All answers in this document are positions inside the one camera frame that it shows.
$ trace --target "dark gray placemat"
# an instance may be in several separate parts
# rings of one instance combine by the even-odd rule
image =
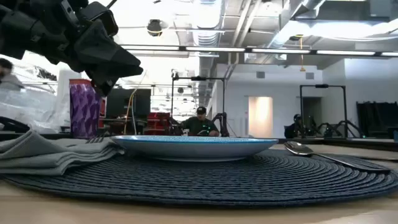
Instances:
[[[318,157],[296,157],[279,150],[214,163],[119,156],[71,169],[59,177],[6,175],[5,179],[20,187],[67,197],[243,208],[344,202],[398,189],[396,172],[360,172]]]

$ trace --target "table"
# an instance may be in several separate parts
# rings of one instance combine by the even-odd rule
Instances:
[[[324,145],[311,145],[310,147],[317,152],[398,158],[396,152]],[[273,148],[283,149],[283,145],[275,145]],[[378,163],[391,169],[398,169],[398,164]],[[198,210],[58,198],[18,189],[0,180],[0,224],[395,224],[398,220],[397,211],[398,193],[384,198],[317,207],[270,210]]]

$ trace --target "purple water bottle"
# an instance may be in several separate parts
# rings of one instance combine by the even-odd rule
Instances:
[[[101,97],[89,80],[69,81],[70,129],[74,138],[92,138],[97,135]]]

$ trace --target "doorway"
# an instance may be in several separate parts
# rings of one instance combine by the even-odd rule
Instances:
[[[274,128],[271,97],[249,96],[249,130],[254,138],[271,138]]]
[[[322,124],[322,97],[303,97],[303,124],[311,127],[312,119],[317,125]]]

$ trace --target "plate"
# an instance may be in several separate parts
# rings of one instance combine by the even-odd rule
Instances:
[[[185,162],[221,162],[244,159],[274,144],[276,139],[191,136],[113,136],[111,139],[133,154]]]

